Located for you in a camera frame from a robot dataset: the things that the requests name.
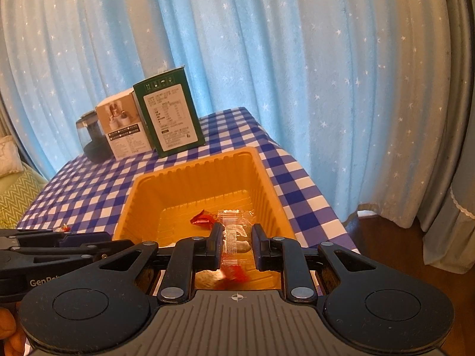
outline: brown floor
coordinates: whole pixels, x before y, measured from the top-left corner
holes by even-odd
[[[455,307],[455,323],[443,350],[450,356],[475,355],[475,267],[466,274],[454,274],[424,265],[419,221],[401,229],[379,216],[366,217],[354,220],[347,230],[363,255],[445,292]]]

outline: orange plastic bin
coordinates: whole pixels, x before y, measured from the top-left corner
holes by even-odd
[[[207,210],[252,211],[268,237],[295,235],[257,150],[244,147],[145,174],[135,179],[114,239],[156,241],[167,246],[182,238],[208,236],[190,219]],[[280,274],[243,264],[250,282],[242,290],[279,289]]]

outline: human hand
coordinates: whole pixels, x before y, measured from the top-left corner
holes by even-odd
[[[6,308],[0,308],[0,339],[3,340],[5,356],[23,356],[25,353],[26,336],[18,321],[17,309],[15,315]]]

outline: blue and white checkered tablecloth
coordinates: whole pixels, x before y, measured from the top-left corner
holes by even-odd
[[[48,229],[64,223],[74,232],[113,233],[134,179],[189,160],[256,147],[302,246],[330,240],[356,249],[317,186],[245,108],[228,109],[200,120],[206,145],[159,159],[149,152],[96,165],[83,155],[68,162],[46,185],[18,224]]]

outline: metal screw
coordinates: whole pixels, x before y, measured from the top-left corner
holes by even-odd
[[[179,287],[174,287],[174,286],[166,287],[160,293],[163,297],[169,298],[169,299],[179,298],[185,294],[185,292],[182,289],[180,289]]]
[[[309,287],[300,286],[300,287],[294,287],[291,290],[290,294],[294,296],[295,298],[304,299],[304,298],[312,297],[314,295],[314,292]]]

